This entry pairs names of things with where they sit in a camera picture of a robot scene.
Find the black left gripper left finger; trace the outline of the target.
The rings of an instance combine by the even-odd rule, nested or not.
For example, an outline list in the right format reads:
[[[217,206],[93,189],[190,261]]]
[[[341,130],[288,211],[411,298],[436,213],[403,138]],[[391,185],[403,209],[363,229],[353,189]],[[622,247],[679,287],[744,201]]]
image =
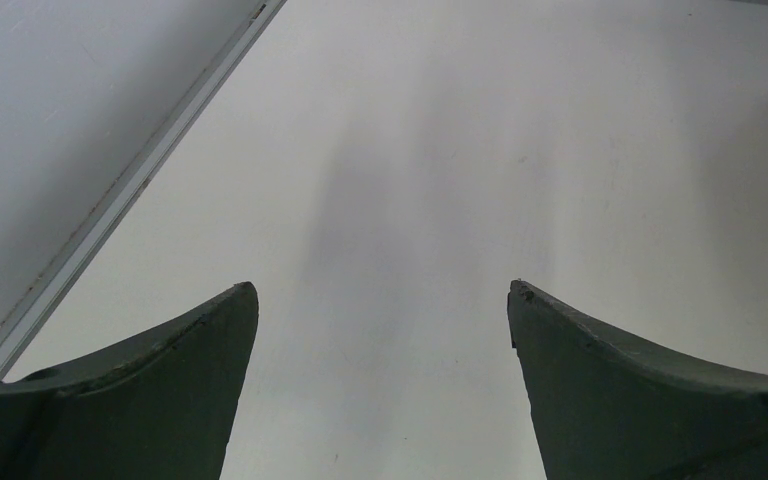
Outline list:
[[[217,479],[258,327],[253,284],[0,381],[0,479]]]

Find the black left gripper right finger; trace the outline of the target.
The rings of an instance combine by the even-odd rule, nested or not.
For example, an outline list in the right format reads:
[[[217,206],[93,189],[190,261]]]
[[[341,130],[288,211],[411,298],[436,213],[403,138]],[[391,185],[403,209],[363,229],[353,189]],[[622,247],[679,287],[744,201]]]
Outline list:
[[[768,479],[768,375],[609,325],[523,281],[507,296],[550,479]]]

